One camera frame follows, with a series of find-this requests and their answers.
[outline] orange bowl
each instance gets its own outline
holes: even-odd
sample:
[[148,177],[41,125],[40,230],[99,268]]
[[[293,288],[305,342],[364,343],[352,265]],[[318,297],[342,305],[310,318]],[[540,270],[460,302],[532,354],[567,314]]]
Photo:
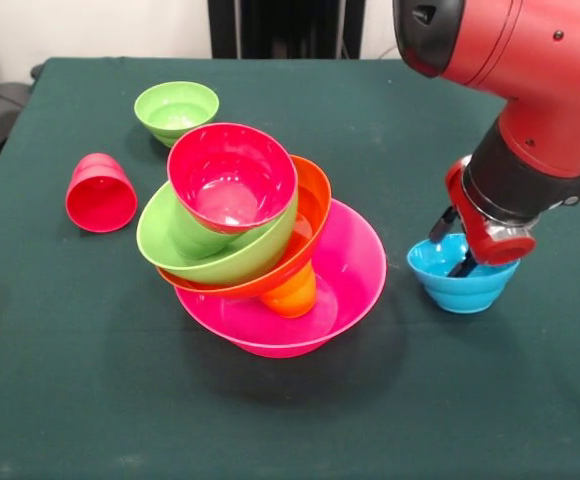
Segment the orange bowl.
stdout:
[[272,270],[254,280],[230,287],[190,282],[157,267],[159,274],[168,283],[187,292],[250,298],[279,287],[298,273],[312,258],[321,237],[330,212],[332,189],[328,176],[317,164],[297,155],[291,157],[299,176],[299,210],[288,246]]

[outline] red robot arm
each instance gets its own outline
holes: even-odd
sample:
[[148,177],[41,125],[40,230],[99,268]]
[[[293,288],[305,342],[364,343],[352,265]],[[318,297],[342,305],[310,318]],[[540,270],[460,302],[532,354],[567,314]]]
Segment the red robot arm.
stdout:
[[430,238],[461,219],[456,276],[527,255],[541,213],[580,201],[580,1],[394,0],[394,14],[411,68],[507,100],[446,175],[451,207]]

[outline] magenta bowl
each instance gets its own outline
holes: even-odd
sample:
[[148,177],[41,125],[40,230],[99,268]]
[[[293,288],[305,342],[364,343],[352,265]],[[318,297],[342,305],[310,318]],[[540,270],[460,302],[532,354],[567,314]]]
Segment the magenta bowl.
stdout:
[[168,155],[168,179],[205,227],[237,234],[281,215],[297,191],[297,170],[270,135],[246,125],[191,130]]
[[361,215],[337,200],[332,200],[312,263],[317,303],[299,318],[283,318],[257,298],[175,291],[188,313],[216,335],[262,357],[296,357],[365,317],[386,280],[387,260],[379,236]]

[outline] yellow object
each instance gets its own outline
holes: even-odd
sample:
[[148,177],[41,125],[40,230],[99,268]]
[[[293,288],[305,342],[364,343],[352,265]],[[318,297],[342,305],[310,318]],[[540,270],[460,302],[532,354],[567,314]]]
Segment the yellow object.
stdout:
[[296,318],[308,313],[317,302],[317,278],[312,262],[306,263],[288,281],[260,298],[282,317]]

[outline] plastic bowl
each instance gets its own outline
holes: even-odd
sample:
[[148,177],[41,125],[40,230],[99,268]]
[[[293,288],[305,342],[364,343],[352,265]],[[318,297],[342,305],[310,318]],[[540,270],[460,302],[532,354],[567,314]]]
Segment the plastic bowl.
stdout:
[[199,283],[234,285],[270,270],[286,248],[297,216],[298,195],[283,214],[266,225],[249,230],[223,250],[193,259],[181,253],[170,235],[179,200],[170,182],[164,183],[143,209],[137,225],[137,245],[146,260],[173,275]]
[[332,190],[327,175],[318,165],[297,155],[291,157],[299,176],[299,211],[288,246],[271,271],[231,287],[191,282],[163,268],[157,268],[159,274],[175,287],[188,292],[227,298],[250,298],[281,286],[299,272],[312,258],[321,238],[332,204]]
[[381,296],[386,280],[386,254],[379,236],[361,215],[336,200],[312,263],[317,304],[293,320],[275,315],[257,299],[175,291],[188,313],[216,335],[255,355],[296,357],[364,318]]
[[164,145],[172,147],[189,130],[212,121],[219,97],[195,82],[166,82],[145,90],[134,103],[139,121]]
[[447,277],[468,251],[464,234],[447,235],[439,244],[424,240],[408,252],[408,264],[425,291],[444,310],[470,314],[489,308],[501,295],[519,261],[491,267],[479,265],[466,278]]
[[290,155],[252,127],[215,123],[196,128],[170,150],[168,179],[206,227],[242,233],[277,218],[297,190]]

